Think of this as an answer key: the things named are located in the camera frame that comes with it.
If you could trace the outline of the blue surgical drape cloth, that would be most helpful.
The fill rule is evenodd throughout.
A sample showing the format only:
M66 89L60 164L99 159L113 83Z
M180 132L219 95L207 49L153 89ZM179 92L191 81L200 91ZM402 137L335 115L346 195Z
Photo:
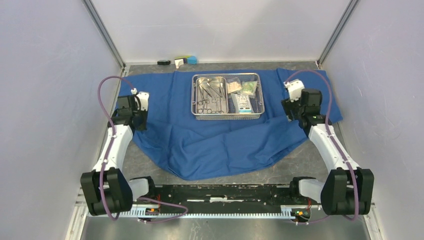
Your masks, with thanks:
M136 131L135 145L159 168L188 181L250 173L273 166L303 144L307 137L297 121L289 121L281 104L284 82L299 79L322 92L321 113L333 123L342 120L329 96L325 71L300 72L277 68L258 70L264 113L250 120L197 120L191 112L193 72L146 73L128 76L120 88L149 93L145 131Z

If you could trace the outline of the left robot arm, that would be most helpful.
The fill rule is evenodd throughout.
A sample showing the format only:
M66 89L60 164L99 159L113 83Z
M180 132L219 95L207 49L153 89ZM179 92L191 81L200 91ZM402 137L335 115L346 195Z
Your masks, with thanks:
M149 93L120 96L117 108L107 123L106 142L100 158L89 172L80 177L88 211L92 216L127 212L138 199L153 203L157 190L150 176L127 180L122 172L125 155L137 131L147 125Z

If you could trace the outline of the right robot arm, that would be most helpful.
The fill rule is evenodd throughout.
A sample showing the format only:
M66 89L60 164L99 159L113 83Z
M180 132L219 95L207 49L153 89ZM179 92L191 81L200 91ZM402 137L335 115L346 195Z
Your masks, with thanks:
M297 120L317 148L328 170L324 182L314 177L294 177L289 199L302 204L308 198L321 204L331 215L367 215L371 210L375 176L361 168L343 148L328 116L321 114L320 90L302 88L288 91L281 104L289 120Z

